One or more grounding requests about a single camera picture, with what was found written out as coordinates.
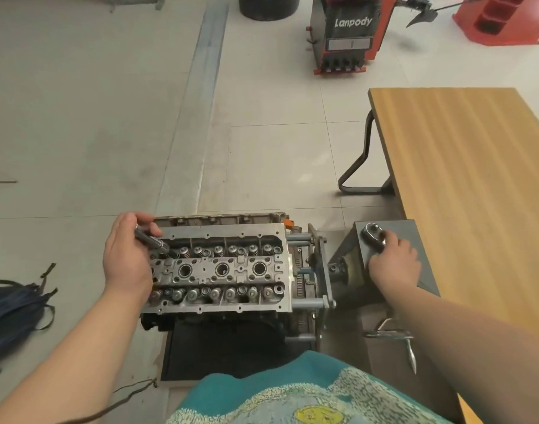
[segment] wooden table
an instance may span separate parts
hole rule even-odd
[[[442,297],[539,335],[539,121],[530,108],[515,89],[369,95],[395,193]]]

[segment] metal bracket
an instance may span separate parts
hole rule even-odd
[[[386,180],[386,182],[380,187],[349,187],[345,186],[344,183],[348,178],[354,174],[361,167],[364,162],[368,159],[370,155],[370,141],[372,135],[372,122],[374,121],[373,111],[370,110],[368,117],[365,119],[365,136],[364,136],[364,152],[356,159],[354,163],[351,164],[350,168],[346,170],[344,174],[338,179],[338,188],[342,193],[352,194],[352,195],[394,195],[395,189],[393,188],[393,183],[391,177]]]

